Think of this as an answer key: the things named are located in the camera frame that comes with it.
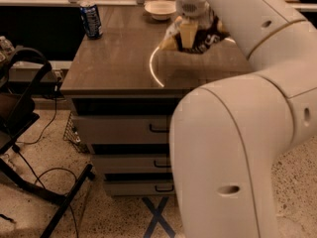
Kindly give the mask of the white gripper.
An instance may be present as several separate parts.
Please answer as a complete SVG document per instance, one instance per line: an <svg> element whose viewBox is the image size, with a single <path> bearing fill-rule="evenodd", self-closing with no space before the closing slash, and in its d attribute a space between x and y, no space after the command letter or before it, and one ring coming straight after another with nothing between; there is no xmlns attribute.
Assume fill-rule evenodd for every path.
<svg viewBox="0 0 317 238"><path fill-rule="evenodd" d="M181 16L196 18L205 14L209 5L206 0L175 0L175 8ZM183 20L180 24L181 43L185 49L190 49L193 46L197 30L197 21ZM217 30L222 34L228 33L221 21L217 22Z"/></svg>

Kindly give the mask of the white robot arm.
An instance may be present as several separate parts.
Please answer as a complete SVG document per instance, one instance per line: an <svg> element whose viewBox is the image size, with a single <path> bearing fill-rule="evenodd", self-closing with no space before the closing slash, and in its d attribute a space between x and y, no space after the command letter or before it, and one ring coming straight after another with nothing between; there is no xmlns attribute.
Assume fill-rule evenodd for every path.
<svg viewBox="0 0 317 238"><path fill-rule="evenodd" d="M274 159L316 133L314 26L284 0L208 2L252 72L202 85L170 124L186 238L278 238Z"/></svg>

